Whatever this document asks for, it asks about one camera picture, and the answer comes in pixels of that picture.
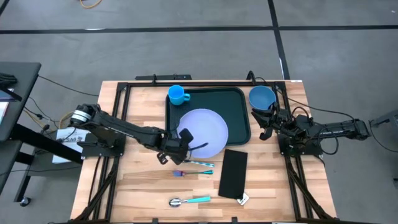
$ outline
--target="black table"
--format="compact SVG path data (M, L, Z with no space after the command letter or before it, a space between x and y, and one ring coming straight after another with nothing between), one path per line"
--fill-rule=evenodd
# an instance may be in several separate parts
M79 152L57 141L53 141L43 134L17 124L33 86L39 77L40 68L40 63L0 62L0 72L14 75L18 80L14 86L8 88L13 88L14 93L22 97L21 101L10 102L8 104L6 114L0 124L0 193L4 188L14 162L21 162L31 166L42 161L40 159L35 160L35 155L20 152L19 149L23 142L39 149L44 149L50 152L49 155L51 156L55 154L77 164L83 163ZM21 201L29 179L30 173L26 173L15 201Z

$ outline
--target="dark green tray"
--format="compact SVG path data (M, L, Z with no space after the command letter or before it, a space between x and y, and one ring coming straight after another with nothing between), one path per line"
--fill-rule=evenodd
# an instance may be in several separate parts
M175 129L181 117L191 110L209 109L218 113L228 126L227 146L236 146L250 140L251 131L242 90L232 88L186 89L191 100L180 106L171 104L166 96L166 130Z

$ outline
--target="utensil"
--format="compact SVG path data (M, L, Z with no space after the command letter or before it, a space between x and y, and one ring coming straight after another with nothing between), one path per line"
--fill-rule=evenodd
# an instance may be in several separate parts
M209 175L211 175L211 174L213 174L213 171L212 170L203 171L203 172L184 172L184 171L180 171L180 170L173 171L173 175L175 177L183 177L187 174L209 174Z
M208 163L208 162L200 162L200 161L191 161L191 160L184 160L184 162L190 162L193 164L198 164L198 165L202 165L202 166L207 166L207 167L212 167L214 168L214 164Z
M180 85L173 85L169 88L169 99L173 105L181 105L185 101L191 100L188 93L184 93L184 89Z
M179 207L182 203L196 203L196 202L209 202L211 197L200 197L200 198L193 198L188 200L181 200L179 198L173 198L169 201L169 205L171 207Z
M195 148L203 143L206 146L190 151L194 158L210 158L223 150L228 140L228 126L216 112L208 109L195 109L184 114L177 127L177 133L187 128L193 140L188 144Z
M266 86L256 86L250 90L249 102L255 109L268 110L275 101L275 93Z

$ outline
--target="metal spoon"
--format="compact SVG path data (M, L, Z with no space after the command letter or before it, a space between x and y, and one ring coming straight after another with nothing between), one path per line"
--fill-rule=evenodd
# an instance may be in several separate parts
M181 200L179 198L173 198L169 201L169 205L171 207L179 207L182 203L195 203L195 202L209 202L211 197L200 197L200 198L193 198L188 200Z

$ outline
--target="blue mug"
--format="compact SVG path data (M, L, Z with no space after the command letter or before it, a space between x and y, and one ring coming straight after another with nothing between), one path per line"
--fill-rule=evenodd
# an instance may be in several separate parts
M184 89L180 85L174 85L169 88L169 99L174 105L181 105L184 101L191 100L188 93L184 93Z

